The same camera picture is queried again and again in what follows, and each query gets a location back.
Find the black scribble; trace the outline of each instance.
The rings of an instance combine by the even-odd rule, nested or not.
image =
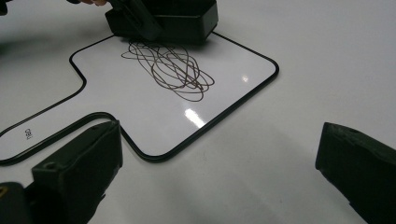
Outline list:
[[[215,80],[199,68],[198,62],[181,46],[130,41],[124,59],[138,60],[161,87],[181,98],[199,102]]]

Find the black whiteboard border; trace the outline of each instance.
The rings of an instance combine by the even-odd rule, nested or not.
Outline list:
[[[196,131],[195,133],[193,133],[192,135],[190,135],[188,138],[186,138],[184,141],[182,141],[180,144],[178,144],[177,146],[175,146],[173,149],[169,150],[168,152],[159,155],[159,156],[152,156],[152,155],[148,155],[146,153],[144,153],[133,141],[133,139],[128,135],[127,132],[125,132],[123,130],[123,128],[121,127],[121,134],[124,137],[124,139],[127,141],[127,143],[130,145],[130,147],[134,150],[134,152],[140,157],[142,158],[144,161],[149,161],[149,162],[162,162],[162,161],[167,161],[171,158],[173,158],[178,152],[180,152],[181,150],[183,150],[184,148],[186,148],[188,145],[190,145],[192,142],[194,142],[196,139],[198,139],[201,135],[203,135],[204,133],[206,133],[207,131],[209,131],[212,127],[214,127],[216,124],[218,124],[220,121],[222,121],[224,118],[226,118],[229,114],[231,114],[233,111],[235,111],[236,108],[238,108],[240,105],[242,105],[244,102],[246,102],[249,98],[251,98],[253,95],[255,95],[257,92],[259,92],[262,88],[264,88],[265,86],[267,86],[269,83],[271,83],[278,75],[279,73],[279,65],[271,58],[266,57],[252,49],[249,49],[233,40],[231,40],[230,38],[227,38],[223,35],[220,35],[218,33],[213,32],[213,35],[217,35],[235,45],[237,45],[240,48],[243,48],[245,50],[248,50],[266,60],[268,60],[269,62],[271,62],[276,70],[275,72],[269,76],[267,79],[265,79],[262,83],[260,83],[257,87],[255,87],[253,90],[249,91],[247,94],[245,94],[243,97],[241,97],[239,100],[237,100],[236,102],[234,102],[232,105],[230,105],[227,109],[225,109],[223,112],[221,112],[220,114],[218,114],[217,116],[215,116],[212,120],[210,120],[205,126],[203,126],[202,128],[200,128],[198,131]],[[73,68],[76,70],[76,72],[78,73],[78,76],[81,78],[82,80],[82,85],[81,87],[73,94],[63,98],[61,101],[50,105],[49,107],[39,111],[38,113],[33,114],[32,116],[28,117],[27,119],[24,119],[12,126],[10,126],[9,128],[3,130],[2,132],[0,132],[0,137],[2,135],[4,135],[5,133],[9,132],[10,130],[20,126],[21,124],[23,124],[24,122],[33,119],[43,113],[45,113],[46,111],[52,109],[53,107],[60,105],[68,100],[70,100],[71,98],[75,97],[76,95],[78,95],[79,93],[81,93],[83,91],[83,89],[86,87],[87,85],[87,79],[83,76],[83,74],[81,73],[81,71],[78,69],[78,67],[75,65],[75,63],[73,62],[73,57],[83,51],[84,49],[88,49],[96,44],[99,44],[111,37],[113,37],[114,35],[111,35],[105,39],[102,39],[100,41],[97,41],[83,49],[79,49],[77,50],[75,53],[73,53],[70,58],[69,58],[69,62],[70,64],[73,66]],[[52,143],[60,140],[61,138],[63,138],[63,136],[65,134],[69,134],[71,132],[73,132],[72,130],[75,130],[77,128],[80,127],[81,122],[82,123],[86,123],[91,119],[85,120],[86,118],[91,117],[92,115],[95,115],[95,119],[97,119],[98,117],[107,117],[108,119],[115,119],[112,115],[108,114],[107,112],[95,112],[92,113],[90,115],[88,115],[85,118],[82,118],[81,120],[76,121],[75,123],[71,124],[70,126],[64,128],[63,130],[53,134],[52,136],[50,136],[49,138],[43,140],[42,142],[40,142],[39,144],[29,147],[28,149],[24,150],[23,152],[19,153],[18,155],[6,159],[6,160],[0,160],[0,166],[3,165],[11,165],[11,164],[15,164],[17,162],[23,161],[27,158],[29,158],[30,156],[36,154],[38,151],[44,149],[45,147],[51,145]]]

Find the whiteboard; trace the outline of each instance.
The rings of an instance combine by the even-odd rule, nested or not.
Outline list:
[[[139,156],[166,160],[278,73],[275,61],[215,33],[200,46],[135,43],[111,36],[77,51],[70,63],[83,87],[2,132],[0,161],[18,157],[94,112],[118,119]]]

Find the marker scribble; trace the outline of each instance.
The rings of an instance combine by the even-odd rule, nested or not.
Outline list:
[[[181,46],[130,41],[128,51],[121,57],[138,60],[158,85],[191,102],[204,99],[204,92],[215,84]]]

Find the hand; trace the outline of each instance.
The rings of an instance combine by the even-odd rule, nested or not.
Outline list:
[[[106,0],[79,0],[80,2],[86,3],[86,4],[96,4],[97,6],[104,6],[107,1]]]

